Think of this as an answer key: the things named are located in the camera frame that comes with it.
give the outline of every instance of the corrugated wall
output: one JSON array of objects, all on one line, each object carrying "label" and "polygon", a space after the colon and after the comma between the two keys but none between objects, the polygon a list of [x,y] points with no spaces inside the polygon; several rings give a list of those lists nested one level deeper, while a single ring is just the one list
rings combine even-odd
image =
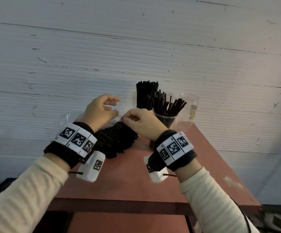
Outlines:
[{"label": "corrugated wall", "polygon": [[195,123],[263,204],[281,204],[281,0],[0,0],[0,181],[62,115],[135,84],[195,93]]}]

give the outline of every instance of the sleeve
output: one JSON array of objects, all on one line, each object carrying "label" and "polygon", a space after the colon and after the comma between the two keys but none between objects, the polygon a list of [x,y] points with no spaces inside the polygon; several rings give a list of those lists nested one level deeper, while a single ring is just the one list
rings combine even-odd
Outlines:
[{"label": "sleeve", "polygon": [[37,159],[0,194],[0,233],[32,232],[67,178],[49,159]]},{"label": "sleeve", "polygon": [[[248,233],[239,207],[205,168],[181,183],[180,189],[190,203],[203,233]],[[251,232],[259,233],[249,219],[248,222]]]}]

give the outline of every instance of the table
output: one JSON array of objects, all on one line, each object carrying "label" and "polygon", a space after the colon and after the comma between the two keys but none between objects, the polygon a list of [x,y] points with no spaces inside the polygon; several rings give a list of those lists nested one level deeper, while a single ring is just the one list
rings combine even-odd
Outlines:
[{"label": "table", "polygon": [[[196,125],[193,124],[185,134],[194,146],[197,160],[224,191],[248,216],[258,213],[261,209],[259,202]],[[149,140],[138,138],[125,153],[107,159],[94,183],[70,174],[48,210],[186,215],[192,224],[195,223],[177,178],[169,176],[161,183],[151,182],[143,163],[143,157],[152,153],[148,144]]]}]

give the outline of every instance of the qr-like code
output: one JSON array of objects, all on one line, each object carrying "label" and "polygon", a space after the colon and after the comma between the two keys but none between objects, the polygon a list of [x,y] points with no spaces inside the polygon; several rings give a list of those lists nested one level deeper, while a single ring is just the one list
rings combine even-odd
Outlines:
[{"label": "qr-like code", "polygon": [[100,170],[100,168],[101,168],[101,166],[102,166],[102,164],[103,164],[103,162],[102,162],[102,161],[100,161],[100,160],[96,160],[96,162],[95,162],[95,164],[94,164],[93,169],[95,169],[95,170],[99,171],[99,170]]},{"label": "qr-like code", "polygon": [[70,142],[81,147],[81,145],[85,142],[85,140],[86,140],[85,136],[81,135],[80,133],[77,133]]},{"label": "qr-like code", "polygon": [[168,149],[168,151],[171,153],[171,155],[176,154],[178,151],[180,151],[180,148],[178,147],[178,145],[175,143],[175,141],[173,141],[171,144],[169,144],[168,146],[166,146],[166,148]]},{"label": "qr-like code", "polygon": [[75,132],[76,131],[74,129],[67,127],[61,132],[60,136],[69,139]]},{"label": "qr-like code", "polygon": [[150,172],[154,172],[154,171],[152,170],[152,168],[149,166],[149,164],[146,164],[146,167],[147,167],[149,173],[150,173]]},{"label": "qr-like code", "polygon": [[167,160],[170,157],[170,155],[168,154],[168,152],[164,148],[159,153],[160,153],[163,160]]},{"label": "qr-like code", "polygon": [[188,142],[186,141],[186,139],[183,136],[177,138],[177,141],[179,142],[181,147],[185,147],[186,145],[188,145]]},{"label": "qr-like code", "polygon": [[90,150],[91,150],[91,148],[93,147],[93,143],[91,142],[91,141],[87,141],[86,143],[85,143],[85,145],[82,147],[82,149],[85,151],[85,152],[89,152]]}]

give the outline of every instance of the wrist strap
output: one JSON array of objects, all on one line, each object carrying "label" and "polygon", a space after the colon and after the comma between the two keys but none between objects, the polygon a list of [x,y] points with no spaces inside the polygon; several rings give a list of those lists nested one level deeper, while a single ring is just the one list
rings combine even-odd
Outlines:
[{"label": "wrist strap", "polygon": [[44,150],[45,153],[59,156],[71,168],[79,162],[85,163],[88,160],[88,154],[97,142],[92,135],[93,130],[88,125],[81,122],[75,123],[69,123]]},{"label": "wrist strap", "polygon": [[176,133],[168,130],[155,142],[156,149],[149,157],[148,164],[154,171],[160,171],[164,167],[175,171],[189,164],[197,155],[193,151],[193,145],[183,132]]}]

